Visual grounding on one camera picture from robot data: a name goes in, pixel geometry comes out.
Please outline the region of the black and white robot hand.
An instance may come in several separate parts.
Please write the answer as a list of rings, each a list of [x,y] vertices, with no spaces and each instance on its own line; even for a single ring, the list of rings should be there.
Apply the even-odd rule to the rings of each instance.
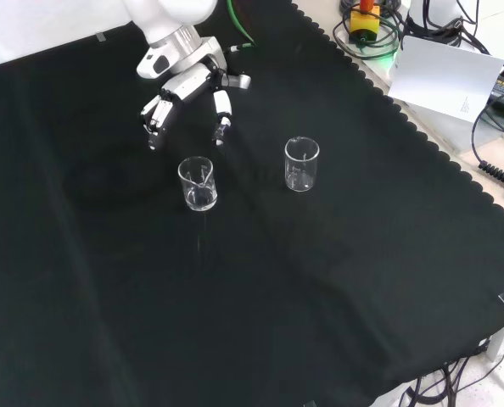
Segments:
[[[182,56],[170,43],[151,48],[137,67],[137,72],[149,79],[156,79],[168,71],[173,76],[140,113],[149,148],[155,151],[162,147],[178,109],[206,89],[211,90],[216,110],[212,139],[222,148],[232,127],[232,104],[226,89],[246,90],[251,77],[231,73],[225,53],[213,36],[203,38],[201,45],[187,56]]]

